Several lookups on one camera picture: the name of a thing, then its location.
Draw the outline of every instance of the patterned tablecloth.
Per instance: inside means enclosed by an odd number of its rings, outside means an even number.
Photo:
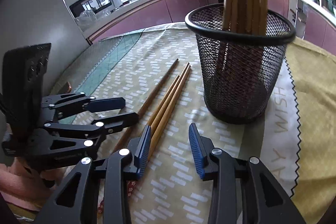
[[[192,72],[169,123],[129,200],[132,222],[207,223],[212,182],[203,182],[194,167],[188,127],[195,122],[200,134],[211,138],[215,147],[231,156],[259,157],[292,197],[306,222],[317,223],[336,193],[336,153],[332,145],[335,143],[336,90],[328,86],[336,81],[332,73],[336,69],[336,58],[297,39],[288,46],[265,114],[252,124],[238,126],[221,122],[206,108],[196,38],[184,23],[148,28],[139,37],[107,75],[100,76],[101,82],[90,78],[92,70],[77,89],[88,92],[88,83],[95,82],[93,96],[122,96],[126,99],[122,112],[137,111],[168,67],[179,58],[177,68],[134,130],[133,134],[137,135],[174,77],[187,62],[191,64]],[[112,54],[113,51],[108,52],[99,63],[113,59]],[[87,124],[95,117],[112,113],[116,111],[85,112],[77,115],[73,122]],[[109,156],[121,134],[108,135],[99,149],[99,158]],[[241,210],[238,200],[238,223]]]

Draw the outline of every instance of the zigzag edge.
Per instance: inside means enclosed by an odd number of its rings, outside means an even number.
[[[292,75],[292,72],[291,72],[291,69],[289,68],[289,64],[288,64],[288,61],[287,61],[287,58],[286,57],[284,57],[284,60],[285,60],[285,63],[286,63],[286,66],[287,66],[287,69],[288,69],[288,72],[289,72],[289,76],[290,76],[290,78],[291,78],[291,80],[292,80],[292,85],[293,85],[293,87],[292,87],[292,89],[293,89],[293,91],[294,91],[294,97],[295,97],[295,103],[296,103],[296,105],[295,105],[295,107],[296,107],[296,109],[297,109],[297,112],[296,112],[296,114],[297,114],[297,116],[298,116],[298,118],[297,118],[297,122],[299,123],[299,125],[298,125],[298,127],[297,127],[297,130],[299,131],[299,134],[297,135],[297,137],[299,138],[299,142],[298,142],[298,144],[297,144],[297,146],[299,147],[299,150],[296,152],[296,155],[297,155],[297,160],[295,161],[295,164],[296,164],[296,166],[297,166],[297,168],[296,168],[296,170],[295,170],[295,173],[296,173],[296,178],[295,178],[295,185],[294,185],[294,187],[291,189],[291,192],[292,192],[292,194],[291,194],[291,196],[290,196],[290,198],[292,198],[292,196],[294,196],[294,188],[297,186],[297,180],[298,180],[298,178],[299,178],[299,174],[298,174],[298,170],[299,170],[299,168],[300,168],[300,166],[298,165],[298,162],[299,162],[299,160],[300,160],[300,156],[299,156],[299,153],[300,153],[300,151],[301,151],[301,147],[300,147],[300,143],[301,143],[301,138],[300,138],[300,135],[301,135],[301,131],[300,131],[300,126],[301,126],[301,123],[300,123],[300,115],[299,115],[299,109],[298,109],[298,102],[297,102],[297,97],[296,97],[296,90],[295,90],[295,84],[294,84],[294,79],[293,79],[293,75]]]

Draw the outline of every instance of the mesh pencil holder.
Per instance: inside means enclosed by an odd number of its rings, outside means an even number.
[[[223,3],[191,11],[187,27],[196,34],[204,101],[218,119],[250,123],[265,112],[295,28],[268,10],[266,36],[222,30]]]

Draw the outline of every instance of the countertop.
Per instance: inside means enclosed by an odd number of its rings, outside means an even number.
[[[120,7],[118,10],[115,10],[113,13],[108,15],[107,17],[101,18],[100,20],[97,20],[97,22],[91,26],[89,29],[85,30],[83,32],[83,35],[85,38],[88,38],[93,33],[98,31],[100,28],[108,24],[109,22],[113,21],[114,19],[120,17],[121,15],[129,12],[130,10],[133,10],[141,5],[144,5],[145,3],[152,1],[152,0],[134,0],[131,3],[124,5]]]
[[[83,32],[83,36],[85,38],[88,38],[89,36],[94,34],[96,31],[101,29],[103,26],[105,26],[109,22],[129,12],[130,10],[133,10],[141,5],[144,5],[145,3],[149,1],[152,1],[152,0],[135,0],[125,6],[122,6],[121,8],[119,8],[118,10],[115,10],[113,13],[111,13],[107,17],[104,17],[98,20],[93,26],[91,26],[89,29]],[[334,27],[336,27],[336,17],[334,17],[334,15],[332,15],[329,11],[323,9],[321,6],[319,6],[318,4],[310,0],[302,0],[302,1],[308,4],[309,6],[311,6],[313,9],[315,9],[318,13],[320,13],[323,17],[325,17]]]

